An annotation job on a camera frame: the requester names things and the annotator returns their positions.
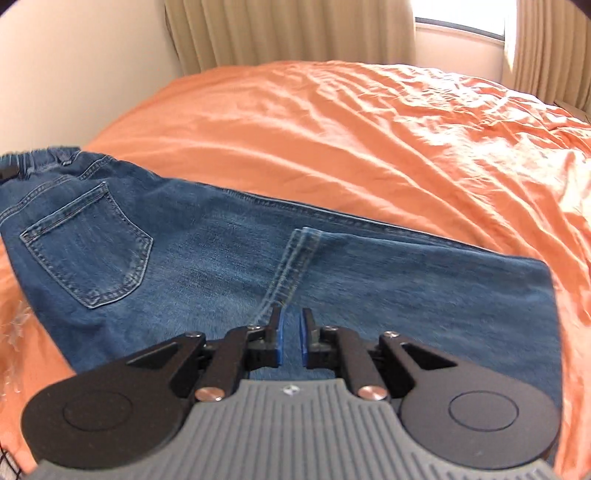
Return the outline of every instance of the beige curtain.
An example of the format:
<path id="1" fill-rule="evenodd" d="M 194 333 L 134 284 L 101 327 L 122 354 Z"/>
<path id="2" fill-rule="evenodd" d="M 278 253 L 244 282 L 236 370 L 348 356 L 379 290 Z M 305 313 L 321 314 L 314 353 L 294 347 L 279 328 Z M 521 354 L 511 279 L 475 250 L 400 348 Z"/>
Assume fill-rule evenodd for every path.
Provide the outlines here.
<path id="1" fill-rule="evenodd" d="M 545 103 L 591 109 L 591 21 L 569 0 L 516 0 L 501 83 Z"/>
<path id="2" fill-rule="evenodd" d="M 411 0 L 165 0 L 185 74 L 275 60 L 414 62 Z"/>

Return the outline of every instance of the ribbed gray surface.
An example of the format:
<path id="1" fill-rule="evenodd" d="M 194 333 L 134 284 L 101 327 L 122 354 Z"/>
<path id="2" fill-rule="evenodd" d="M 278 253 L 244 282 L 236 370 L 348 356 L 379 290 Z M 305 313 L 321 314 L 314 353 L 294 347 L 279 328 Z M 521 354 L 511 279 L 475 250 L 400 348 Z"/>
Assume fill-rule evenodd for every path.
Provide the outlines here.
<path id="1" fill-rule="evenodd" d="M 299 391 L 288 395 L 284 389 Z M 111 471 L 75 471 L 47 462 L 31 480 L 550 480 L 538 460 L 479 471 L 440 460 L 416 444 L 392 408 L 351 395 L 341 379 L 243 380 L 236 394 L 193 408 L 163 450 Z"/>

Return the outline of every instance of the wall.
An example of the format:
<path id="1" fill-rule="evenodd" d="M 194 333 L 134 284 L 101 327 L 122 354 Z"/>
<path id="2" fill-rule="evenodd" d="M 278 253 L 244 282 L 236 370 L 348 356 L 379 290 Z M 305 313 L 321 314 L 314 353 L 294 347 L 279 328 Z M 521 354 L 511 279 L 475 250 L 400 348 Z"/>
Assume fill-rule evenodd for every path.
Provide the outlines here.
<path id="1" fill-rule="evenodd" d="M 501 81 L 504 44 L 463 30 L 417 24 L 417 66 Z"/>
<path id="2" fill-rule="evenodd" d="M 0 72 L 0 153 L 84 144 L 181 74 L 162 0 L 19 0 Z"/>

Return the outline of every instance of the blue denim jeans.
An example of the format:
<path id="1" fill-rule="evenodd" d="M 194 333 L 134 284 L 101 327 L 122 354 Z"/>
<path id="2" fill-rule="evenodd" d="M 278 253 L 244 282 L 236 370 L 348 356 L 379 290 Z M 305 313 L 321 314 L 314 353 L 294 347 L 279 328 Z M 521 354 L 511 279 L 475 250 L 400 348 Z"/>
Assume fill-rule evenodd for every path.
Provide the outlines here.
<path id="1" fill-rule="evenodd" d="M 39 320 L 80 372 L 188 330 L 220 338 L 287 306 L 377 340 L 396 330 L 529 382 L 560 404 L 553 286 L 540 261 L 386 223 L 161 178 L 76 148 L 5 155 L 0 232 Z"/>

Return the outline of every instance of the black buckle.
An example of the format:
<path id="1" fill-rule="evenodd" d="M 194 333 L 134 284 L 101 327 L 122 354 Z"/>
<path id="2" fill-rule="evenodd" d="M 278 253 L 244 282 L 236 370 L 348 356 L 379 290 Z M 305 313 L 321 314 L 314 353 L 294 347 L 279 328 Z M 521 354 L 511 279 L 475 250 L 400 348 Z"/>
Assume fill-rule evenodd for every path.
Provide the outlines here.
<path id="1" fill-rule="evenodd" d="M 18 177 L 20 169 L 18 165 L 9 165 L 8 167 L 0 168 L 0 181 L 10 180 Z"/>

